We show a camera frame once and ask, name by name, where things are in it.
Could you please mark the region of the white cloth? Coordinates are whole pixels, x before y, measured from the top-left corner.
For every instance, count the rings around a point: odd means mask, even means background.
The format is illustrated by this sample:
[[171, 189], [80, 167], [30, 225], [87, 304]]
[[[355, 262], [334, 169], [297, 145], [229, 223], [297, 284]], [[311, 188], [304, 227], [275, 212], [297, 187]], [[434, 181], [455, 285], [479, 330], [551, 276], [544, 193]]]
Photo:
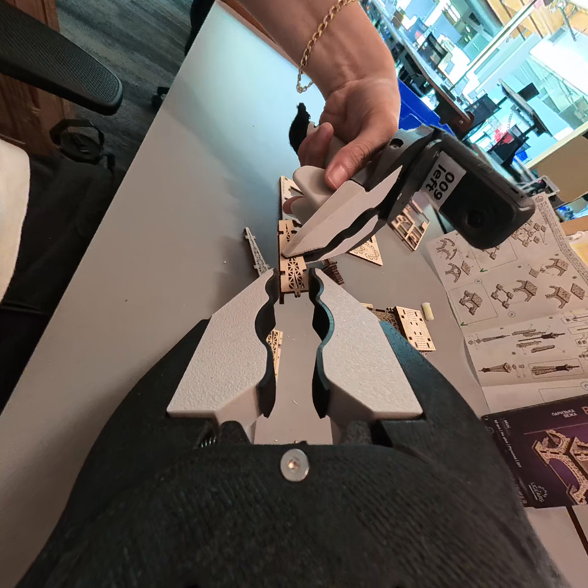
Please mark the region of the white cloth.
[[17, 264], [30, 191], [30, 160], [23, 149], [1, 140], [1, 299]]

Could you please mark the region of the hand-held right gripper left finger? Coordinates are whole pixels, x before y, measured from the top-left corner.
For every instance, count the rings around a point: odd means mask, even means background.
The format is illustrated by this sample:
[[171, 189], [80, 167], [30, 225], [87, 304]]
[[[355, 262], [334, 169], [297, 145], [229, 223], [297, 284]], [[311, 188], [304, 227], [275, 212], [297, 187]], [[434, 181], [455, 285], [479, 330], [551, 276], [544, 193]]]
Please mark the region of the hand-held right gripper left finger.
[[166, 409], [171, 417], [238, 422], [254, 439], [260, 415], [269, 416], [276, 395], [273, 352], [279, 271], [268, 270], [207, 323]]

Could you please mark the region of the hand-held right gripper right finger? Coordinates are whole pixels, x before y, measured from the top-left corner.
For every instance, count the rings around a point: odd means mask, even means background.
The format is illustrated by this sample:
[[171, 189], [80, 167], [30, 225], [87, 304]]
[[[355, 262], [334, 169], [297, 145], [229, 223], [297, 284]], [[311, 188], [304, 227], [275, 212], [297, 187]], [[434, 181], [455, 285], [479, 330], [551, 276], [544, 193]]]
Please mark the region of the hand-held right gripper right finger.
[[312, 379], [317, 414], [334, 445], [402, 445], [385, 421], [423, 415], [380, 321], [324, 271], [309, 274], [312, 327], [320, 338]]

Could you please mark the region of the wooden lattice platform piece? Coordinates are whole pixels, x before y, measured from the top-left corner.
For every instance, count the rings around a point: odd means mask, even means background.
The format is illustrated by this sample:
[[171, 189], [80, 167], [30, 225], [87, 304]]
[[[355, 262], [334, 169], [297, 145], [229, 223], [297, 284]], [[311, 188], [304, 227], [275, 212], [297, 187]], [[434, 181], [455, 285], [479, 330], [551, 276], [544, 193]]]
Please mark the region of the wooden lattice platform piece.
[[393, 307], [392, 311], [399, 332], [412, 348], [423, 355], [436, 350], [421, 311], [400, 306]]

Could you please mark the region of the person's left hand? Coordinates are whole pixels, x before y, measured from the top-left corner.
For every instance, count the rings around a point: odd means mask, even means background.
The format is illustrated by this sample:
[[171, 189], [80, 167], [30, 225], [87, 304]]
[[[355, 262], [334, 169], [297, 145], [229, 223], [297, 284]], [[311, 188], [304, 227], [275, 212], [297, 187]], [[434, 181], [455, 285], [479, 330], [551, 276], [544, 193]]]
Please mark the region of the person's left hand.
[[398, 81], [394, 67], [315, 80], [326, 103], [298, 158], [301, 166], [324, 169], [325, 183], [336, 190], [397, 132]]

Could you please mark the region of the purple puzzle box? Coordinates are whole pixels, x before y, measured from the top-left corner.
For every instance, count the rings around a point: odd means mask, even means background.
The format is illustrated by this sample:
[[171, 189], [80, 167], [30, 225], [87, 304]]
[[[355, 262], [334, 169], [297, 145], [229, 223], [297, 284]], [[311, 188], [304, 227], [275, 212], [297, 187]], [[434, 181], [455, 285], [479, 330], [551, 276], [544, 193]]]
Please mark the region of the purple puzzle box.
[[587, 395], [484, 415], [481, 421], [525, 507], [587, 504]]

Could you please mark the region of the cardboard box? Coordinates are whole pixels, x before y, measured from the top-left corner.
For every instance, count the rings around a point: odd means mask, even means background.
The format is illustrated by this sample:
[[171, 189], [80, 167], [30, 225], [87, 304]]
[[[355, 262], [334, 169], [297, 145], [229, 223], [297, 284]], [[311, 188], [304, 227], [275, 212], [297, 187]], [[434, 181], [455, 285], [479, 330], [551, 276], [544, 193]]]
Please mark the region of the cardboard box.
[[547, 176], [559, 188], [559, 199], [568, 204], [587, 193], [587, 125], [549, 147], [526, 164]]

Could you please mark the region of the small laser-cut wooden sheet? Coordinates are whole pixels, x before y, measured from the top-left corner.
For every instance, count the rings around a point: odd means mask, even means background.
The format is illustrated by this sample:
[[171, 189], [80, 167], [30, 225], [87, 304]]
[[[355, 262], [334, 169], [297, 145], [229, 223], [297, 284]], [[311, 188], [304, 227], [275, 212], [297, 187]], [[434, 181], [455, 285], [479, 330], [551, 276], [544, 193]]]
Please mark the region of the small laser-cut wooden sheet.
[[412, 252], [418, 249], [429, 225], [430, 220], [422, 208], [412, 200], [389, 222], [395, 234]]

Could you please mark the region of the blue plastic bin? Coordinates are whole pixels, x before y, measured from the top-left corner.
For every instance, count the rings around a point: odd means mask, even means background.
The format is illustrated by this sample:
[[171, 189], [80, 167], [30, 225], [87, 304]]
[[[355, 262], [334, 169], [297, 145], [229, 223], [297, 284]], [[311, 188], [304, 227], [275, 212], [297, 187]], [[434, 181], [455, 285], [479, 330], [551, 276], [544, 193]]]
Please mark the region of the blue plastic bin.
[[399, 115], [399, 129], [411, 130], [421, 125], [435, 126], [455, 136], [452, 129], [441, 124], [440, 117], [430, 109], [406, 84], [398, 79], [399, 93], [401, 97], [401, 110]]

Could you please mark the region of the paper instruction sheet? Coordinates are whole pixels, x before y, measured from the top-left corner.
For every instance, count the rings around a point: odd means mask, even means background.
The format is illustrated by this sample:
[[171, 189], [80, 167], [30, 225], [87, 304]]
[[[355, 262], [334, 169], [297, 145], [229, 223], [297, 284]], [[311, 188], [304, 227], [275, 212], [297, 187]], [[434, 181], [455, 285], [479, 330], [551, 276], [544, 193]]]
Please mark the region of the paper instruction sheet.
[[492, 413], [587, 394], [587, 266], [548, 196], [534, 200], [499, 246], [457, 231], [426, 245]]

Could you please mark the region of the flat wooden lattice piece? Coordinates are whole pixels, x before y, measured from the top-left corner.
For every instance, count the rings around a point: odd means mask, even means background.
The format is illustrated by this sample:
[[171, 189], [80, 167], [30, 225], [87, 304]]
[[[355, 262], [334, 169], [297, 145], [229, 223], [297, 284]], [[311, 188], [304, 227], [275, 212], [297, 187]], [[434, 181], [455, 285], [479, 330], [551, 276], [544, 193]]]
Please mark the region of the flat wooden lattice piece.
[[398, 322], [398, 317], [396, 314], [395, 307], [387, 307], [386, 309], [378, 309], [375, 308], [373, 305], [368, 303], [362, 303], [362, 305], [372, 312], [381, 322], [388, 322], [394, 327], [396, 330], [400, 330], [400, 324]]

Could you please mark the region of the dark cloth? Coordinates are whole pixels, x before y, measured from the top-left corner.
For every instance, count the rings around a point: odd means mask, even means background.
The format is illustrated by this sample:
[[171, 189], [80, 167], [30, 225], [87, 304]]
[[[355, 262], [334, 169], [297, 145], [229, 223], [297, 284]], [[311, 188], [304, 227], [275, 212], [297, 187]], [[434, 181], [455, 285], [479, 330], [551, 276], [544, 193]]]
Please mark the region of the dark cloth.
[[4, 409], [125, 176], [67, 158], [31, 157], [15, 270], [1, 301]]

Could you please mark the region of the tapered wooden lattice strip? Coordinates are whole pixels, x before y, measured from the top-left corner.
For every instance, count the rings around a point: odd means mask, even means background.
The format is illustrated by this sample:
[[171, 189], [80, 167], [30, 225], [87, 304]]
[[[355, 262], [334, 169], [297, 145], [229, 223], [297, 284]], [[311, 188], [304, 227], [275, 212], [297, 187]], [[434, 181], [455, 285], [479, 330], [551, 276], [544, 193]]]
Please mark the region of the tapered wooden lattice strip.
[[274, 372], [275, 372], [275, 379], [277, 380], [278, 374], [279, 374], [280, 359], [281, 359], [283, 331], [278, 330], [276, 328], [272, 329], [272, 331], [268, 335], [266, 341], [272, 351], [273, 368], [274, 368]]
[[253, 261], [254, 261], [254, 269], [257, 271], [258, 275], [261, 276], [270, 269], [270, 266], [265, 261], [263, 255], [259, 249], [259, 246], [256, 242], [256, 237], [254, 236], [254, 234], [251, 232], [251, 230], [247, 226], [244, 229], [244, 237], [247, 240], [249, 247], [251, 249], [251, 252], [252, 252], [252, 257], [253, 257]]

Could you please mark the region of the black mesh office chair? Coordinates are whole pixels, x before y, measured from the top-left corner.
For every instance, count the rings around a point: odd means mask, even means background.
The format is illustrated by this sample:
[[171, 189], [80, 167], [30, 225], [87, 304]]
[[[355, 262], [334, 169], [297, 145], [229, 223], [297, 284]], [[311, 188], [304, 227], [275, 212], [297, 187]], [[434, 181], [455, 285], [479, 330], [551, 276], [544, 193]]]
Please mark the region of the black mesh office chair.
[[123, 86], [105, 65], [59, 31], [55, 1], [1, 1], [1, 139], [27, 153], [60, 152], [82, 163], [103, 159], [104, 134], [73, 118], [73, 104], [113, 115]]

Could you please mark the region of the person's left forearm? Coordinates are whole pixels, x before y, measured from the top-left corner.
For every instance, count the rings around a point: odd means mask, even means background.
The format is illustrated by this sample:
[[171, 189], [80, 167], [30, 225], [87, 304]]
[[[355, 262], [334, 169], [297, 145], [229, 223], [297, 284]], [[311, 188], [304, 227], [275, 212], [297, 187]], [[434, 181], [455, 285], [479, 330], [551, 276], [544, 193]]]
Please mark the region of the person's left forearm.
[[390, 51], [358, 1], [239, 1], [239, 4], [291, 61], [300, 66], [301, 76], [308, 77], [319, 91], [316, 77], [342, 77], [395, 68]]

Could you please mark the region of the wooden lattice tower section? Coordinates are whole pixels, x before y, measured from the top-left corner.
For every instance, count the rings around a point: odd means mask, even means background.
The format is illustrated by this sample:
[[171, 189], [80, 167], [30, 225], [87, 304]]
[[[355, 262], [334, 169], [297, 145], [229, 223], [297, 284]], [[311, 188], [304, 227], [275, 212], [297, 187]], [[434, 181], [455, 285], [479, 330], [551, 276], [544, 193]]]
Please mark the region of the wooden lattice tower section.
[[303, 292], [308, 292], [307, 266], [304, 257], [300, 255], [287, 258], [283, 255], [285, 247], [297, 231], [292, 220], [279, 220], [277, 242], [280, 272], [279, 302], [281, 305], [284, 304], [285, 295], [292, 294], [299, 298]]

